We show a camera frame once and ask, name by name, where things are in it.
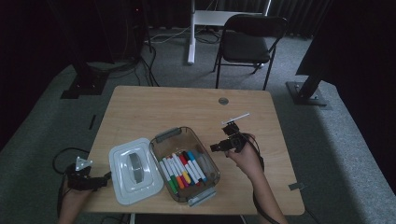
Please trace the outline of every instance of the wooden table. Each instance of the wooden table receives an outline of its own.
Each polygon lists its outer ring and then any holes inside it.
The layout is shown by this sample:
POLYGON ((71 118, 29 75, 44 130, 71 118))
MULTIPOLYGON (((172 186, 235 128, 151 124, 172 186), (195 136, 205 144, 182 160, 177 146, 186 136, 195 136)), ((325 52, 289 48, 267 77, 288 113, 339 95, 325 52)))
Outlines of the wooden table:
POLYGON ((166 213, 255 215, 252 187, 235 163, 223 152, 211 152, 210 145, 226 139, 221 122, 246 113, 235 123, 241 132, 253 133, 265 162, 265 174, 285 215, 300 215, 304 204, 299 190, 290 190, 296 183, 290 156, 267 91, 214 89, 117 87, 107 107, 93 143, 89 160, 93 160, 91 176, 106 174, 111 148, 140 137, 151 140, 158 133, 187 126, 197 134, 218 166, 221 177, 215 186, 217 194, 195 207, 175 202, 166 188, 138 203, 125 206, 117 202, 112 182, 101 188, 87 202, 87 212, 166 213), (229 100, 221 105, 219 98, 229 100))

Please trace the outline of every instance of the black chair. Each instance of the black chair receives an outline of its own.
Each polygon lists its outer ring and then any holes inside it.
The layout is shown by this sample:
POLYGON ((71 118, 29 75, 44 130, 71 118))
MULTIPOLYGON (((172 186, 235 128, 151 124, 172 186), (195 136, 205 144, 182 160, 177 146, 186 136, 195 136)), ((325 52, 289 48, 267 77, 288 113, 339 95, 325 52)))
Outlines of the black chair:
POLYGON ((213 72, 218 67, 216 89, 219 87, 221 65, 252 66, 255 67, 251 74, 255 74, 262 64, 268 63, 267 75, 264 86, 268 82, 272 63, 276 53, 276 44, 285 35, 288 21, 280 17, 266 17, 262 15, 237 14, 231 16, 225 24, 219 43, 218 56, 213 72), (273 38, 270 48, 269 40, 273 38))

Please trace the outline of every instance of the stand base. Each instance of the stand base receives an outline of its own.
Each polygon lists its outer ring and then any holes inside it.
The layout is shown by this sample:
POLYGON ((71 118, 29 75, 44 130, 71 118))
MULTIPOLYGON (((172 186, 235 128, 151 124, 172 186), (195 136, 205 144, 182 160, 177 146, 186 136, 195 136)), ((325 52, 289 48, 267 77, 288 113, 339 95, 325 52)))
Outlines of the stand base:
POLYGON ((320 109, 332 109, 329 103, 323 99, 319 89, 317 89, 308 99, 300 97, 298 93, 303 85, 303 82, 286 82, 289 93, 296 105, 318 105, 320 109))
POLYGON ((100 95, 106 85, 109 73, 94 72, 95 79, 90 87, 82 87, 79 85, 79 76, 77 75, 70 89, 62 93, 61 99, 78 99, 80 95, 100 95))

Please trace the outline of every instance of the green marker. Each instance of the green marker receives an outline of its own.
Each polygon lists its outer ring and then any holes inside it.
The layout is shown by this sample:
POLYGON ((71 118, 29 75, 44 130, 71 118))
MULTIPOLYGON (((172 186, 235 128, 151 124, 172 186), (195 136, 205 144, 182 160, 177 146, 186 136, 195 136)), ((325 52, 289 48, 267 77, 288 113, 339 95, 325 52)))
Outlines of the green marker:
POLYGON ((176 178, 174 175, 169 175, 168 170, 166 169, 169 167, 169 165, 167 165, 167 163, 164 164, 163 161, 160 161, 160 165, 161 165, 161 168, 163 169, 163 173, 165 174, 166 180, 168 181, 169 185, 171 186, 172 191, 174 192, 174 194, 177 194, 177 189, 175 187, 175 183, 177 183, 176 178))

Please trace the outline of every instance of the blue marker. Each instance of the blue marker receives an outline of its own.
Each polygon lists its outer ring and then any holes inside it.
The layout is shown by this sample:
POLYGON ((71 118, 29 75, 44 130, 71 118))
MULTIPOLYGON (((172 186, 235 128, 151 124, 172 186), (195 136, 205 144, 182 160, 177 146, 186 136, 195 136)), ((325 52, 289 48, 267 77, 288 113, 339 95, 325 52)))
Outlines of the blue marker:
POLYGON ((187 155, 189 155, 189 159, 192 161, 192 164, 194 165, 195 169, 198 171, 199 176, 206 182, 206 176, 201 170, 201 167, 199 167, 198 162, 195 160, 194 155, 192 155, 192 152, 188 151, 187 155))

